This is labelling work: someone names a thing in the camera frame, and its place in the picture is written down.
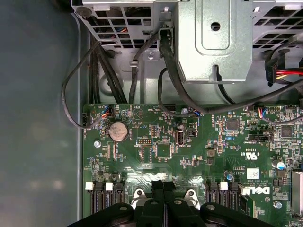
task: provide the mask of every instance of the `black cable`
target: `black cable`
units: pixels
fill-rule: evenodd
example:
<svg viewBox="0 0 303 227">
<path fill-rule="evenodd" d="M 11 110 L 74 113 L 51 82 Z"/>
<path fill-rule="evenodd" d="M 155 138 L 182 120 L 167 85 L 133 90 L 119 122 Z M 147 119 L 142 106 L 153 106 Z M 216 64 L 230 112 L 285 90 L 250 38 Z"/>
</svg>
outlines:
<svg viewBox="0 0 303 227">
<path fill-rule="evenodd" d="M 235 103 L 232 100 L 232 98 L 230 98 L 229 95 L 226 93 L 226 90 L 225 90 L 223 84 L 218 84 L 218 88 L 219 88 L 221 94 L 223 95 L 223 97 L 226 99 L 227 102 L 229 102 L 230 104 L 234 104 Z"/>
<path fill-rule="evenodd" d="M 93 62 L 93 94 L 96 104 L 101 103 L 100 90 L 99 90 L 99 66 L 98 57 L 96 52 L 93 52 L 94 62 Z"/>
<path fill-rule="evenodd" d="M 103 62 L 102 57 L 100 56 L 100 51 L 101 51 L 101 50 L 99 49 L 99 47 L 100 47 L 100 45 L 96 48 L 96 55 L 97 55 L 98 60 L 99 60 L 99 62 L 100 62 L 100 64 L 101 64 L 101 67 L 102 67 L 102 69 L 103 69 L 103 71 L 104 71 L 104 74 L 105 74 L 105 76 L 106 76 L 106 78 L 107 78 L 108 85 L 109 85 L 109 87 L 110 87 L 110 89 L 111 89 L 111 91 L 112 91 L 112 93 L 113 93 L 113 96 L 114 96 L 114 98 L 115 98 L 115 101 L 116 101 L 117 103 L 121 103 L 121 98 L 120 98 L 120 95 L 119 95 L 119 93 L 118 93 L 118 90 L 117 90 L 117 88 L 116 88 L 116 86 L 115 86 L 115 83 L 114 83 L 112 77 L 110 76 L 110 73 L 109 73 L 109 71 L 108 71 L 108 69 L 107 69 L 105 63 Z"/>
<path fill-rule="evenodd" d="M 272 125 L 287 125 L 287 124 L 292 124 L 292 123 L 295 123 L 299 120 L 303 119 L 303 115 L 299 116 L 299 117 L 296 117 L 296 118 L 293 118 L 289 121 L 284 121 L 284 122 L 273 122 L 271 121 L 270 119 L 267 119 L 267 118 L 261 118 L 261 120 L 264 120 L 265 122 L 267 123 L 270 123 Z"/>
<path fill-rule="evenodd" d="M 90 59 L 89 59 L 89 104 L 94 103 L 93 67 L 94 67 L 94 52 L 90 55 Z"/>
<path fill-rule="evenodd" d="M 217 72 L 217 81 L 220 82 L 222 81 L 222 77 L 219 74 L 219 72 Z M 230 104 L 234 104 L 235 102 L 232 100 L 232 98 L 229 97 L 229 95 L 227 94 L 224 85 L 223 84 L 218 84 L 218 88 L 221 92 L 221 94 L 223 95 L 223 97 L 226 99 L 227 102 L 229 102 Z"/>
<path fill-rule="evenodd" d="M 100 55 L 100 57 L 101 57 L 101 59 L 103 61 L 103 64 L 107 68 L 107 70 L 109 72 L 109 75 L 111 76 L 111 78 L 112 78 L 112 80 L 113 80 L 113 82 L 115 84 L 115 87 L 116 87 L 116 89 L 118 91 L 118 94 L 119 94 L 120 99 L 121 99 L 121 102 L 119 102 L 119 103 L 127 103 L 127 100 L 126 100 L 126 97 L 124 95 L 124 92 L 123 92 L 122 86 L 120 84 L 120 81 L 119 81 L 119 79 L 118 79 L 118 77 L 116 75 L 116 72 L 114 71 L 113 67 L 110 65 L 110 63 L 108 61 L 108 58 L 107 58 L 105 50 L 103 49 L 102 46 L 99 46 L 97 48 L 97 51 L 99 52 L 99 55 Z"/>
<path fill-rule="evenodd" d="M 74 125 L 76 126 L 77 128 L 80 128 L 80 129 L 91 129 L 93 127 L 95 127 L 99 121 L 102 120 L 102 116 L 97 118 L 95 120 L 95 122 L 93 122 L 92 124 L 88 125 L 88 126 L 83 126 L 83 125 L 79 125 L 77 124 L 72 116 L 71 116 L 71 113 L 67 107 L 67 104 L 66 104 L 66 86 L 68 84 L 68 82 L 70 81 L 70 79 L 72 78 L 72 76 L 75 74 L 75 72 L 84 64 L 84 62 L 87 60 L 87 58 L 91 55 L 91 53 L 96 49 L 97 46 L 99 46 L 99 42 L 95 42 L 94 45 L 85 53 L 85 55 L 83 56 L 83 58 L 80 60 L 80 62 L 78 63 L 78 65 L 70 72 L 70 74 L 67 76 L 67 78 L 64 80 L 63 84 L 62 84 L 62 89 L 61 89 L 61 101 L 62 101 L 62 104 L 63 104 L 63 108 L 64 108 L 64 112 L 68 118 L 68 120 Z"/>
<path fill-rule="evenodd" d="M 195 116 L 194 113 L 185 113 L 185 114 L 178 114 L 178 113 L 174 113 L 170 110 L 168 110 L 165 105 L 163 104 L 162 102 L 162 99 L 161 99 L 161 96 L 162 96 L 162 77 L 163 77 L 163 74 L 167 71 L 167 68 L 164 68 L 162 69 L 162 71 L 160 72 L 160 75 L 159 75 L 159 79 L 158 79 L 158 103 L 159 103 L 159 106 L 160 108 L 168 113 L 169 115 L 171 116 L 174 116 L 174 117 L 192 117 L 192 116 Z"/>
<path fill-rule="evenodd" d="M 133 61 L 138 61 L 140 55 L 146 51 L 148 48 L 150 48 L 155 42 L 158 40 L 158 33 L 154 34 L 146 43 L 143 44 L 143 46 L 138 50 L 136 55 L 134 56 Z M 134 95 L 136 92 L 137 87 L 137 80 L 138 80 L 138 68 L 133 67 L 132 68 L 132 84 L 131 88 L 129 90 L 129 96 L 128 96 L 128 103 L 134 103 Z"/>
<path fill-rule="evenodd" d="M 184 89 L 180 76 L 178 74 L 177 64 L 176 64 L 174 56 L 172 54 L 169 40 L 168 40 L 168 37 L 166 34 L 161 34 L 161 51 L 162 51 L 162 55 L 164 57 L 164 60 L 165 60 L 166 66 L 167 66 L 169 77 L 170 77 L 175 89 L 177 90 L 177 93 L 181 97 L 181 99 L 190 107 L 192 107 L 192 108 L 196 109 L 197 111 L 204 113 L 204 114 L 214 114 L 214 113 L 216 114 L 216 113 L 227 112 L 227 111 L 231 111 L 231 110 L 235 110 L 235 109 L 239 109 L 239 108 L 244 108 L 246 106 L 250 106 L 255 103 L 267 101 L 267 100 L 274 98 L 286 91 L 289 91 L 299 85 L 303 85 L 303 79 L 301 79 L 301 80 L 298 80 L 292 84 L 289 84 L 281 89 L 273 91 L 269 94 L 253 98 L 248 101 L 243 101 L 240 103 L 230 104 L 230 105 L 203 108 L 203 107 L 198 106 L 191 99 L 191 97 L 188 95 L 188 93 Z"/>
</svg>

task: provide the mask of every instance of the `blue wire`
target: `blue wire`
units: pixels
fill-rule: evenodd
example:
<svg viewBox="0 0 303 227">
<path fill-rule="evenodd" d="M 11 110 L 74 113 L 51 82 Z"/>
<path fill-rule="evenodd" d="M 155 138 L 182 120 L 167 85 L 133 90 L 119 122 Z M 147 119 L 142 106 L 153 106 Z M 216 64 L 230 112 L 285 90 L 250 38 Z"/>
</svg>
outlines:
<svg viewBox="0 0 303 227">
<path fill-rule="evenodd" d="M 267 108 L 265 108 L 265 109 L 263 110 L 262 118 L 264 118 L 266 110 L 267 110 Z"/>
<path fill-rule="evenodd" d="M 108 110 L 108 105 L 106 106 L 105 110 L 103 111 L 103 114 L 105 114 L 107 110 Z"/>
<path fill-rule="evenodd" d="M 119 29 L 116 30 L 116 32 L 121 32 L 124 29 L 124 27 L 121 27 Z"/>
</svg>

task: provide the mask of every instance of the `metal bracket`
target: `metal bracket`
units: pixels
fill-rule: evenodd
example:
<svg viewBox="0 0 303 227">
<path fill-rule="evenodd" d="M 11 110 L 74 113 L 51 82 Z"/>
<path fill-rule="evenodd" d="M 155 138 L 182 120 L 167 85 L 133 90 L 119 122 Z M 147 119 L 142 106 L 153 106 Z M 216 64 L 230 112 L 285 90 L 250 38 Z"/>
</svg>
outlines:
<svg viewBox="0 0 303 227">
<path fill-rule="evenodd" d="M 184 200 L 187 202 L 189 206 L 194 206 L 196 209 L 200 210 L 200 203 L 194 189 L 189 189 L 186 192 L 184 196 Z"/>
<path fill-rule="evenodd" d="M 136 207 L 143 207 L 145 202 L 147 200 L 150 200 L 151 198 L 147 198 L 142 188 L 137 188 L 134 192 L 134 196 L 131 202 L 131 206 L 133 209 L 136 209 Z"/>
<path fill-rule="evenodd" d="M 159 21 L 171 21 L 171 11 L 169 11 L 168 6 L 164 7 L 164 11 L 160 12 Z"/>
</svg>

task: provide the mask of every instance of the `white sticker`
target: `white sticker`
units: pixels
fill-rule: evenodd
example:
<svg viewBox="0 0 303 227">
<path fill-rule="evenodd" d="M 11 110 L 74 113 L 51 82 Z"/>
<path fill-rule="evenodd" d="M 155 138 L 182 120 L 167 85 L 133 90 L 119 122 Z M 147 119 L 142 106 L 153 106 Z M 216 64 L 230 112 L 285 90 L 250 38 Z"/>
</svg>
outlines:
<svg viewBox="0 0 303 227">
<path fill-rule="evenodd" d="M 259 169 L 248 168 L 246 178 L 247 178 L 247 180 L 258 180 L 259 179 Z"/>
</svg>

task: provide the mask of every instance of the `screw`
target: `screw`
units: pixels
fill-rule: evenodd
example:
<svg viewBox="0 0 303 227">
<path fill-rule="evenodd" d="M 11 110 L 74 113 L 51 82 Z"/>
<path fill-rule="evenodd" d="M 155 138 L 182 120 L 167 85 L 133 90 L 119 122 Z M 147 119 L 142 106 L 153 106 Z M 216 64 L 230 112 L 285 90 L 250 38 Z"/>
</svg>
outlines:
<svg viewBox="0 0 303 227">
<path fill-rule="evenodd" d="M 181 113 L 182 114 L 187 114 L 188 113 L 188 109 L 187 108 L 182 108 Z"/>
<path fill-rule="evenodd" d="M 180 205 L 182 203 L 182 201 L 181 200 L 175 200 L 174 203 L 177 204 L 177 205 Z"/>
<path fill-rule="evenodd" d="M 277 209 L 281 209 L 281 208 L 282 208 L 282 203 L 277 202 L 277 203 L 276 203 L 276 208 L 277 208 Z"/>
<path fill-rule="evenodd" d="M 149 59 L 149 60 L 152 60 L 154 56 L 155 56 L 155 55 L 153 54 L 153 52 L 150 52 L 150 53 L 148 54 L 148 59 Z"/>
<path fill-rule="evenodd" d="M 99 140 L 95 140 L 94 147 L 95 148 L 100 148 L 101 147 L 101 142 Z"/>
<path fill-rule="evenodd" d="M 214 210 L 214 209 L 216 209 L 216 207 L 214 207 L 214 205 L 207 205 L 206 208 L 208 208 L 209 210 Z"/>
</svg>

